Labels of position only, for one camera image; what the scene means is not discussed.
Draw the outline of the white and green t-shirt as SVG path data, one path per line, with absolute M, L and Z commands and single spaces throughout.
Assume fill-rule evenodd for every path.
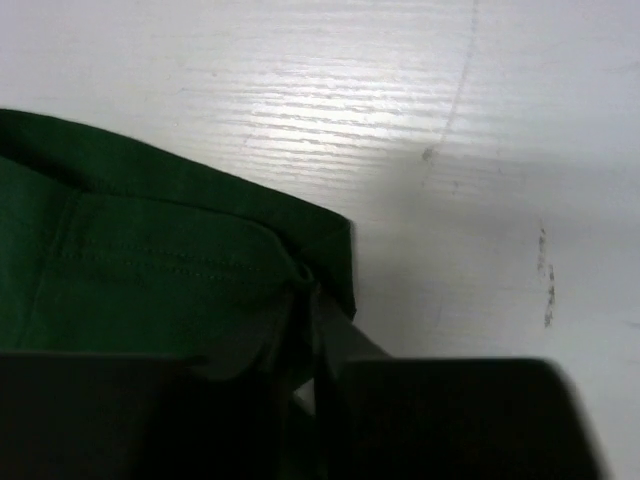
M 356 303 L 351 224 L 89 125 L 1 113 L 1 345 L 282 358 L 311 375 L 308 298 Z

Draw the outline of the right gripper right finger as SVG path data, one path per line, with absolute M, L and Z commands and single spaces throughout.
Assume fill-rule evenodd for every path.
M 536 358 L 395 358 L 314 297 L 314 396 L 331 479 L 602 479 L 573 388 Z

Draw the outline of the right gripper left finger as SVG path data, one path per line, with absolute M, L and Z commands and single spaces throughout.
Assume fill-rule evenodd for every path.
M 257 365 L 207 357 L 8 352 L 5 479 L 302 479 L 291 394 Z

